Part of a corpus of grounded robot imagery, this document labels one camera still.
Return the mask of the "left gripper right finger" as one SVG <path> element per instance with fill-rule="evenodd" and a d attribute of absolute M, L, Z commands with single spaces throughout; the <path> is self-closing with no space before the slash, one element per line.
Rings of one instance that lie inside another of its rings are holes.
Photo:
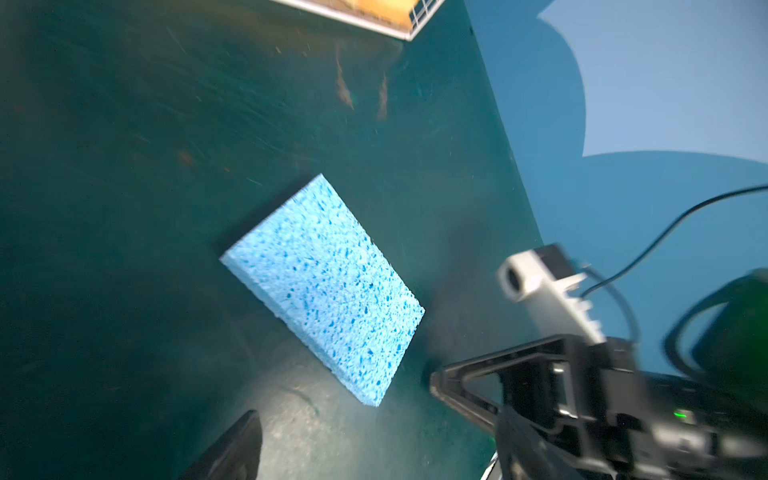
<path fill-rule="evenodd" d="M 580 473 L 546 443 L 513 408 L 504 406 L 495 422 L 495 441 L 501 478 L 573 479 Z"/>

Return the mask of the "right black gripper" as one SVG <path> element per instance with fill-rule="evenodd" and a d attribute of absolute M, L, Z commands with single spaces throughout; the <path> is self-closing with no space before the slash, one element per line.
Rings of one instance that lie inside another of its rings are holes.
<path fill-rule="evenodd" d="M 551 364 L 559 368 L 556 387 Z M 764 479 L 767 417 L 692 380 L 642 372 L 627 343 L 553 336 L 439 368 L 433 397 L 487 433 L 506 407 L 576 469 L 622 479 Z"/>

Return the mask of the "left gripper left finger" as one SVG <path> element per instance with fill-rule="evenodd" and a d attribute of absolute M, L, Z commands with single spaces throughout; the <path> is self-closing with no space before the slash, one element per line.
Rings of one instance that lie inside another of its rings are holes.
<path fill-rule="evenodd" d="M 256 479 L 262 442 L 259 414 L 256 410 L 248 410 L 183 472 L 180 479 Z"/>

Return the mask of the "blue sponge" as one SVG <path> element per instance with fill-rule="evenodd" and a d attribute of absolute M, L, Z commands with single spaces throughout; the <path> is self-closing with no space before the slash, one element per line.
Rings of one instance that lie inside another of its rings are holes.
<path fill-rule="evenodd" d="M 361 403 L 381 404 L 425 309 L 323 175 L 220 261 Z"/>

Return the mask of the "white wire wooden shelf rack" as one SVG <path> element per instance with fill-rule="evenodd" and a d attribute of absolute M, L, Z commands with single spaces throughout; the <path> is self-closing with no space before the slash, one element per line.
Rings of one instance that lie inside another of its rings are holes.
<path fill-rule="evenodd" d="M 276 3 L 410 42 L 445 0 L 276 0 Z"/>

